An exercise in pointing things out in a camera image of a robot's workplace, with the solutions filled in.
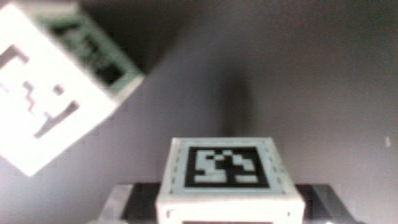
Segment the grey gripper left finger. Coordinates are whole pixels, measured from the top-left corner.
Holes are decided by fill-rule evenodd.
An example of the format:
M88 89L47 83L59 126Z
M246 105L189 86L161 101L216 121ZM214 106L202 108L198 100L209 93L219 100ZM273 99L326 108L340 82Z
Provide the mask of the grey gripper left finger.
M113 188L99 218L88 224L129 224L123 218L134 185L118 184Z

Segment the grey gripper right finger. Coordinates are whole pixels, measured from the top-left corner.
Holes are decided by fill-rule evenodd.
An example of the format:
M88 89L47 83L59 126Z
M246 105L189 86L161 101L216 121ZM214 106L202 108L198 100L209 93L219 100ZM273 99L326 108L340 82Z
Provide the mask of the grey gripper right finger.
M337 191L328 184L314 186L314 224L358 224Z

